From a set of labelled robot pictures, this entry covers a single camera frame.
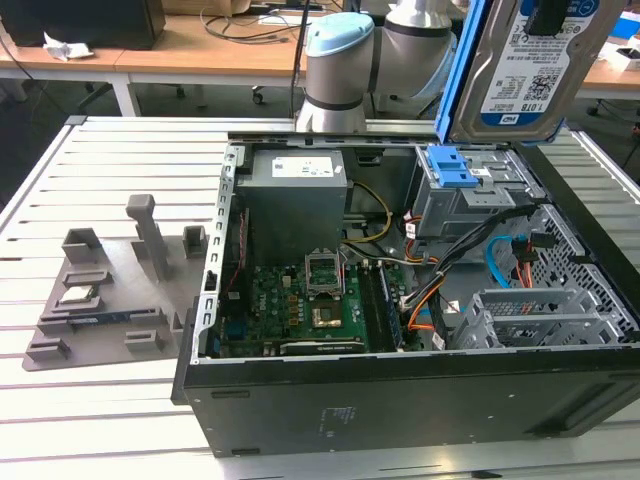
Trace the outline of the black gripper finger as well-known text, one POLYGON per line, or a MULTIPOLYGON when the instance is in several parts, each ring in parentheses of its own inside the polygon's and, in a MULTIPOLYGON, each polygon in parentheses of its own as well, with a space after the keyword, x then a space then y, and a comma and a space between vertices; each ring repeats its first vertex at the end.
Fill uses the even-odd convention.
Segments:
POLYGON ((555 36, 561 30, 570 0, 534 0, 527 18, 530 36, 555 36))

